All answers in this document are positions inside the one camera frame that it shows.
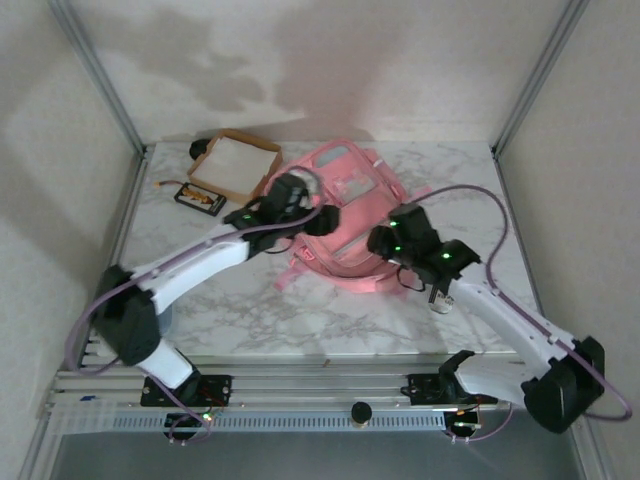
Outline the aluminium side rail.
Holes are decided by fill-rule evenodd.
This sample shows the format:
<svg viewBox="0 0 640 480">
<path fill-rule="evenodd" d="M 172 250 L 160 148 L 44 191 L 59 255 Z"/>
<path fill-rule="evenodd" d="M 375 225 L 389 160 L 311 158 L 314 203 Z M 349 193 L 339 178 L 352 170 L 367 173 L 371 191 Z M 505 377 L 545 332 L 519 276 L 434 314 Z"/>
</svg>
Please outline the aluminium side rail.
<svg viewBox="0 0 640 480">
<path fill-rule="evenodd" d="M 124 254 L 154 151 L 155 145 L 147 145 L 144 149 L 144 154 L 136 157 L 137 163 L 134 175 L 125 190 L 124 204 L 117 211 L 115 239 L 106 261 L 107 267 L 119 263 Z M 74 336 L 68 337 L 68 341 L 72 341 L 70 347 L 65 347 L 65 364 L 69 370 L 72 370 L 72 367 L 85 369 L 84 358 L 87 353 L 87 347 L 91 344 L 94 336 L 94 329 L 90 323 L 90 318 L 88 318 L 82 325 L 78 326 Z"/>
</svg>

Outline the small printed can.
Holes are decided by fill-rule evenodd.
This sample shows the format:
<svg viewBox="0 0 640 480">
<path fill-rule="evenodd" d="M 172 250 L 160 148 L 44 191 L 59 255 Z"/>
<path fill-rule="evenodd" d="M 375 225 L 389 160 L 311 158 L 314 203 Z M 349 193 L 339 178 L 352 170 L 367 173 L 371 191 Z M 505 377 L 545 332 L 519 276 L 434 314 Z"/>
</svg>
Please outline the small printed can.
<svg viewBox="0 0 640 480">
<path fill-rule="evenodd" d="M 450 295 L 444 294 L 436 286 L 432 286 L 429 292 L 428 306 L 433 312 L 446 315 L 453 309 L 454 299 Z"/>
</svg>

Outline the black tray with orange items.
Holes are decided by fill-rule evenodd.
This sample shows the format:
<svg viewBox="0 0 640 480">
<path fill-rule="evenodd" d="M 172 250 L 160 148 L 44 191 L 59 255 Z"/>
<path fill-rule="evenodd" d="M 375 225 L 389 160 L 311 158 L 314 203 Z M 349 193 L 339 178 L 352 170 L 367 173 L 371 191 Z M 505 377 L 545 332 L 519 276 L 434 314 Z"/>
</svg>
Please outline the black tray with orange items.
<svg viewBox="0 0 640 480">
<path fill-rule="evenodd" d="M 181 205 L 197 210 L 211 217 L 216 217 L 227 203 L 227 198 L 202 187 L 185 182 L 174 195 L 174 200 Z"/>
</svg>

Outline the pink school backpack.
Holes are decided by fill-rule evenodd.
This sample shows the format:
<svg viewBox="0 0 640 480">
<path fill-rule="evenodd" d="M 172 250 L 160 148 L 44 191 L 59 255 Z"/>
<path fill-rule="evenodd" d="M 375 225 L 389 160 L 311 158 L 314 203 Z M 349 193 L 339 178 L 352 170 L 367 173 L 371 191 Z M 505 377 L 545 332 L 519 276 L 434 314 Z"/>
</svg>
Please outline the pink school backpack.
<svg viewBox="0 0 640 480">
<path fill-rule="evenodd" d="M 289 268 L 277 278 L 283 290 L 310 272 L 353 293 L 403 296 L 416 275 L 371 253 L 371 230 L 409 199 L 407 190 L 383 158 L 348 140 L 326 143 L 281 167 L 276 174 L 301 175 L 300 167 L 322 181 L 327 203 L 340 209 L 338 228 L 326 236 L 299 234 L 289 248 Z"/>
</svg>

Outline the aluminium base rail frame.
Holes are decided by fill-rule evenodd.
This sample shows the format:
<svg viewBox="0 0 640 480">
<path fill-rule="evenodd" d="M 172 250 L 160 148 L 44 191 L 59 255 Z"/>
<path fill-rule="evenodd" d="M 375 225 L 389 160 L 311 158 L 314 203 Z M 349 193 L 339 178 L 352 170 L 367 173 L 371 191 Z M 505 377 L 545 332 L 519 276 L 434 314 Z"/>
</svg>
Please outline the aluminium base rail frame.
<svg viewBox="0 0 640 480">
<path fill-rule="evenodd" d="M 476 354 L 491 363 L 516 363 L 510 354 Z M 188 407 L 175 396 L 175 405 L 143 407 L 140 404 L 144 379 L 136 369 L 116 366 L 96 377 L 60 372 L 54 380 L 45 409 L 50 428 L 58 434 L 114 432 L 119 414 L 208 413 L 211 427 L 216 416 L 227 412 L 348 412 L 358 401 L 368 403 L 374 412 L 417 411 L 455 412 L 463 405 L 412 406 L 400 392 L 410 374 L 439 373 L 450 357 L 418 355 L 356 358 L 201 358 L 203 375 L 229 375 L 232 393 L 227 406 Z M 93 401 L 81 397 L 95 395 Z M 514 413 L 523 407 L 498 400 L 495 405 L 476 404 L 480 408 L 483 431 L 490 413 Z"/>
</svg>

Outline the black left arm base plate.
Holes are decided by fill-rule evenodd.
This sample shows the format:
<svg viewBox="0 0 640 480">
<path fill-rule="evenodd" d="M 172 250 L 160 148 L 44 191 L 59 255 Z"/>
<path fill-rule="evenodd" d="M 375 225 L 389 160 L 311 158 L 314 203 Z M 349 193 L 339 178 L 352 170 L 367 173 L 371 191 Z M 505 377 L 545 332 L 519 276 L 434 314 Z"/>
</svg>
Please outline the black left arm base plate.
<svg viewBox="0 0 640 480">
<path fill-rule="evenodd" d="M 232 393 L 232 380 L 229 375 L 194 374 L 171 393 L 188 407 L 227 406 Z M 143 407 L 168 407 L 175 405 L 175 402 L 150 377 L 146 377 L 140 404 Z"/>
</svg>

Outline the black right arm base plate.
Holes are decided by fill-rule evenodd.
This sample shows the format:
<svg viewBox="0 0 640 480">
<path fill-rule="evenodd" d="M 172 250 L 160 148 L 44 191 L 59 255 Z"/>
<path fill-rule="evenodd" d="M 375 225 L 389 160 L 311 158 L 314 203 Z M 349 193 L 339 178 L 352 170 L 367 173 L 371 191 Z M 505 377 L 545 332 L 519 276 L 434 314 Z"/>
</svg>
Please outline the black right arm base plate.
<svg viewBox="0 0 640 480">
<path fill-rule="evenodd" d="M 463 405 L 467 407 L 498 403 L 495 397 L 465 391 L 454 377 L 439 373 L 410 374 L 407 376 L 407 384 L 400 389 L 400 392 L 410 399 L 412 406 Z"/>
</svg>

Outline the cardboard tray with white paper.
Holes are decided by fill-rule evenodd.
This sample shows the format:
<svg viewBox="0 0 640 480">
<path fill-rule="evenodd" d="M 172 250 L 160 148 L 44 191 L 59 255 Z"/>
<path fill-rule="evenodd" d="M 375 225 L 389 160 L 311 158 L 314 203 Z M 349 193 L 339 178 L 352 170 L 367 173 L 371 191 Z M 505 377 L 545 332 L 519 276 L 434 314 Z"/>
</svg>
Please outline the cardboard tray with white paper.
<svg viewBox="0 0 640 480">
<path fill-rule="evenodd" d="M 187 177 L 192 184 L 244 205 L 260 195 L 282 164 L 282 148 L 278 144 L 238 130 L 222 129 L 210 139 L 207 151 L 193 160 Z"/>
</svg>

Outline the aluminium frame post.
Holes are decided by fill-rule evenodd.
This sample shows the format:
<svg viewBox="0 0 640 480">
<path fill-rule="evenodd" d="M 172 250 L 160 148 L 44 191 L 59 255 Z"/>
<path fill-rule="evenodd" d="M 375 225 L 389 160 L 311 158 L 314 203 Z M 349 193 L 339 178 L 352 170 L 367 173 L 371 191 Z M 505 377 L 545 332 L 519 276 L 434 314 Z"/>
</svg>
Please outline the aluminium frame post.
<svg viewBox="0 0 640 480">
<path fill-rule="evenodd" d="M 514 140 L 591 0 L 567 0 L 491 146 L 496 163 Z"/>
<path fill-rule="evenodd" d="M 47 0 L 47 4 L 125 139 L 137 156 L 142 158 L 147 150 L 146 144 L 138 134 L 70 0 Z"/>
</svg>

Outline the small controller board with LED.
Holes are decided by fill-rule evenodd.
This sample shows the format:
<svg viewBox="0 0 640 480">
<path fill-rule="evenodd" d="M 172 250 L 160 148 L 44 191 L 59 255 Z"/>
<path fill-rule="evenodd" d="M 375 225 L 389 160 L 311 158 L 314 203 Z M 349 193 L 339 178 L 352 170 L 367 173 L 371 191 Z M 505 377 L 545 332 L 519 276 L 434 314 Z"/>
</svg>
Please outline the small controller board with LED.
<svg viewBox="0 0 640 480">
<path fill-rule="evenodd" d="M 482 429 L 478 405 L 458 409 L 455 412 L 446 412 L 444 421 L 444 433 L 453 443 L 457 441 L 469 443 L 474 438 L 474 435 Z"/>
<path fill-rule="evenodd" d="M 211 416 L 208 413 L 192 416 L 186 413 L 168 414 L 164 435 L 171 444 L 185 446 L 189 442 L 204 440 L 210 434 Z"/>
</svg>

